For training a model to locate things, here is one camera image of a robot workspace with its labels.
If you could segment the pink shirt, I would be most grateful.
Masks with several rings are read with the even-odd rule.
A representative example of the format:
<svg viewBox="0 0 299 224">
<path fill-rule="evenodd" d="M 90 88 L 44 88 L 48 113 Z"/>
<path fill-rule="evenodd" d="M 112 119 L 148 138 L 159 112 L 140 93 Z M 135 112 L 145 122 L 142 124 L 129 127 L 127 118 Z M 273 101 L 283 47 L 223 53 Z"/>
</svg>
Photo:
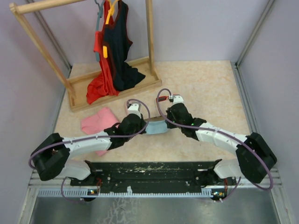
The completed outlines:
<svg viewBox="0 0 299 224">
<path fill-rule="evenodd" d="M 87 135 L 96 134 L 119 123 L 108 107 L 103 107 L 96 114 L 81 120 L 81 130 Z"/>
</svg>

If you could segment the red sunglasses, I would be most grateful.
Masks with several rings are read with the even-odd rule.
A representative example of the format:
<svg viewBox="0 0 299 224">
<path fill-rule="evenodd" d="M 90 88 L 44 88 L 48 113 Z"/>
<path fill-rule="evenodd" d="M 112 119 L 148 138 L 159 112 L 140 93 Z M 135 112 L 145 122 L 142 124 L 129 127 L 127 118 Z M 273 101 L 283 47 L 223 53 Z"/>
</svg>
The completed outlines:
<svg viewBox="0 0 299 224">
<path fill-rule="evenodd" d="M 159 96 L 156 98 L 156 102 L 159 103 L 159 102 L 163 102 L 163 101 L 166 101 L 168 100 L 168 96 Z"/>
</svg>

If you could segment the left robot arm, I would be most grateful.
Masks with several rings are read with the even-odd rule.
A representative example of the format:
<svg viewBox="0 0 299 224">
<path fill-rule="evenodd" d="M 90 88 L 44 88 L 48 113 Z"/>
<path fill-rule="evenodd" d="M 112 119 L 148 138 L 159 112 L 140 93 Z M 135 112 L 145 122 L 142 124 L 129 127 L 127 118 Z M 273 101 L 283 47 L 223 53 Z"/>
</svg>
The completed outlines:
<svg viewBox="0 0 299 224">
<path fill-rule="evenodd" d="M 31 154 L 28 163 L 37 170 L 41 181 L 67 176 L 92 185 L 97 180 L 97 173 L 91 170 L 89 162 L 74 161 L 73 157 L 119 148 L 135 135 L 145 133 L 147 125 L 142 115 L 129 114 L 120 124 L 97 134 L 63 138 L 53 133 Z"/>
</svg>

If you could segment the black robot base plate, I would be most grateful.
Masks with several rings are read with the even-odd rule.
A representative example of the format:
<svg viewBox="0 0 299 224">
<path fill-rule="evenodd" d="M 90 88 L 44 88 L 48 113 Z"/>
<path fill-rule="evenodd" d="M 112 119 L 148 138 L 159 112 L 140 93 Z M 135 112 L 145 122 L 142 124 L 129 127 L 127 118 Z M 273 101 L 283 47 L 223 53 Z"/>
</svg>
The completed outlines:
<svg viewBox="0 0 299 224">
<path fill-rule="evenodd" d="M 85 180 L 71 179 L 71 186 L 93 186 L 101 193 L 201 193 L 204 187 L 233 186 L 236 180 L 220 178 L 218 161 L 198 162 L 93 162 Z"/>
</svg>

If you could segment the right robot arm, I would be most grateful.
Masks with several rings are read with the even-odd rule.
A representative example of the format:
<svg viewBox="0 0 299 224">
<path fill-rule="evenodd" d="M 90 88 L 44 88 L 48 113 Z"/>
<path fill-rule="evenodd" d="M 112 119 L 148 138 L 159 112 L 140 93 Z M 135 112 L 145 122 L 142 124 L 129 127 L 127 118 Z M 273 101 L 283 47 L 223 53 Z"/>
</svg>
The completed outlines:
<svg viewBox="0 0 299 224">
<path fill-rule="evenodd" d="M 225 178 L 240 176 L 259 184 L 267 172 L 255 155 L 260 157 L 268 170 L 277 163 L 276 156 L 264 138 L 256 132 L 242 135 L 215 127 L 204 119 L 192 117 L 183 103 L 172 105 L 166 113 L 168 128 L 179 124 L 178 127 L 186 137 L 214 144 L 236 156 L 232 160 L 219 161 L 209 172 L 209 181 L 215 185 L 222 183 Z"/>
</svg>

